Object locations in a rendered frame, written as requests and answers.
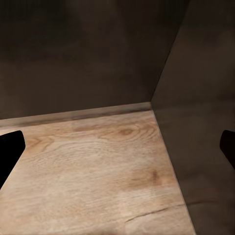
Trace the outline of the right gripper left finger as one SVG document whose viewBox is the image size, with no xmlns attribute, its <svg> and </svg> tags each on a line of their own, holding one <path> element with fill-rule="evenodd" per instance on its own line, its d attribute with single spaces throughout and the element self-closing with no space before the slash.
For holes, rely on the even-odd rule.
<svg viewBox="0 0 235 235">
<path fill-rule="evenodd" d="M 0 189 L 25 150 L 21 130 L 0 136 Z"/>
</svg>

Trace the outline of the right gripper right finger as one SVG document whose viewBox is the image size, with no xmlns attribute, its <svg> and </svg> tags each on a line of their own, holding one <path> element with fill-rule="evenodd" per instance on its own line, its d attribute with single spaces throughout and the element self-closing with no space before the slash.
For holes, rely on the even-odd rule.
<svg viewBox="0 0 235 235">
<path fill-rule="evenodd" d="M 220 139 L 219 147 L 235 169 L 235 132 L 224 130 Z"/>
</svg>

